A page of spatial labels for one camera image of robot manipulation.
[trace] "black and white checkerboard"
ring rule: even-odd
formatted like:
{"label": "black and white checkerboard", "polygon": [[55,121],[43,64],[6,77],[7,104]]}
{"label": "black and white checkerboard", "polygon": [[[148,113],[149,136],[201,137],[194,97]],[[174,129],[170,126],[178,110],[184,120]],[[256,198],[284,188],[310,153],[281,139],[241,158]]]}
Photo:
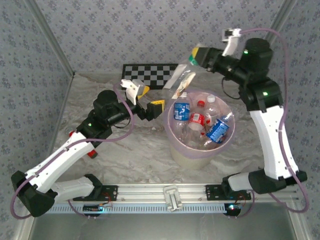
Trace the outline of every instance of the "black and white checkerboard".
{"label": "black and white checkerboard", "polygon": [[140,79],[151,90],[159,90],[174,73],[178,64],[124,64],[122,79]]}

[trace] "gray wall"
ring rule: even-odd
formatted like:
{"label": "gray wall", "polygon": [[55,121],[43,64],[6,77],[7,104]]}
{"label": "gray wall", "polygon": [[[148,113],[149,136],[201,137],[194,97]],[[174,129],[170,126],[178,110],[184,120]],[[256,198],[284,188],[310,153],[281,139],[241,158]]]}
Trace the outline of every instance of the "gray wall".
{"label": "gray wall", "polygon": [[119,72],[124,63],[177,63],[197,43],[222,47],[222,28],[270,27],[282,2],[37,0],[76,72]]}
{"label": "gray wall", "polygon": [[[306,213],[314,239],[320,239],[320,3],[303,0],[282,28],[290,51],[289,114],[286,122],[292,154],[308,174],[305,183],[311,207]],[[271,77],[283,83],[283,52],[279,42]]]}
{"label": "gray wall", "polygon": [[9,240],[10,177],[46,157],[70,78],[23,1],[0,9],[0,239]]}

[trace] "plastic bin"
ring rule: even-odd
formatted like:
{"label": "plastic bin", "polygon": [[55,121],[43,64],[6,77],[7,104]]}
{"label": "plastic bin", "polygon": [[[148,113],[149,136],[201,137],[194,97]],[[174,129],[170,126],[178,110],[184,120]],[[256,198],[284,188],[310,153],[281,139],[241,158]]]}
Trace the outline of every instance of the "plastic bin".
{"label": "plastic bin", "polygon": [[[216,103],[222,115],[227,115],[232,112],[230,107],[214,92],[190,88],[188,88],[186,92],[188,93],[188,96],[192,99],[191,104],[193,106],[197,103],[197,101],[200,98],[206,99],[206,97],[209,94],[213,94],[216,96]],[[172,158],[183,168],[193,170],[201,169],[204,166],[208,165],[210,161],[215,157],[215,155],[221,153],[230,146],[235,134],[235,118],[232,115],[232,118],[228,122],[229,129],[227,132],[227,136],[221,146],[212,150],[193,149],[180,142],[172,131],[172,125],[174,122],[173,115],[175,101],[176,100],[173,99],[169,100],[165,106],[165,111],[163,113],[164,128],[170,141],[170,151]]]}

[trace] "water bottle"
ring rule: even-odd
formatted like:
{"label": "water bottle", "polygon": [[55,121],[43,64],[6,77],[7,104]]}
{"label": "water bottle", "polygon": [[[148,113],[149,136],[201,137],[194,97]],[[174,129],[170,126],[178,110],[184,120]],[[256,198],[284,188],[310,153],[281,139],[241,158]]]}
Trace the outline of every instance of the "water bottle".
{"label": "water bottle", "polygon": [[187,134],[187,126],[190,115],[190,101],[187,99],[187,93],[183,92],[174,103],[173,127],[174,135],[181,141]]}
{"label": "water bottle", "polygon": [[184,144],[190,148],[200,148],[200,135],[205,125],[205,102],[198,101],[197,107],[191,113],[187,126]]}
{"label": "water bottle", "polygon": [[209,95],[206,98],[204,117],[205,117],[205,130],[209,131],[209,129],[214,125],[216,119],[219,116],[219,110],[216,103],[216,97],[214,95]]}
{"label": "water bottle", "polygon": [[201,148],[203,150],[215,149],[219,144],[222,144],[227,137],[227,131],[229,129],[228,121],[230,120],[232,113],[224,115],[221,118],[215,120],[215,124],[211,129],[201,137]]}

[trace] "blue bottle label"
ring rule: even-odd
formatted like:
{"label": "blue bottle label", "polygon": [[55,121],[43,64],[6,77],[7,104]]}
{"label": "blue bottle label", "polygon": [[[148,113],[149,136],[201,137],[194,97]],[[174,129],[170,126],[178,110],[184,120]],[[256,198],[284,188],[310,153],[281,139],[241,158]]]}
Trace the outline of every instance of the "blue bottle label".
{"label": "blue bottle label", "polygon": [[215,124],[211,127],[206,136],[217,144],[221,144],[226,136],[229,126],[223,123],[220,119],[215,120]]}
{"label": "blue bottle label", "polygon": [[188,121],[190,114],[190,104],[189,103],[175,103],[174,104],[174,119],[181,121]]}

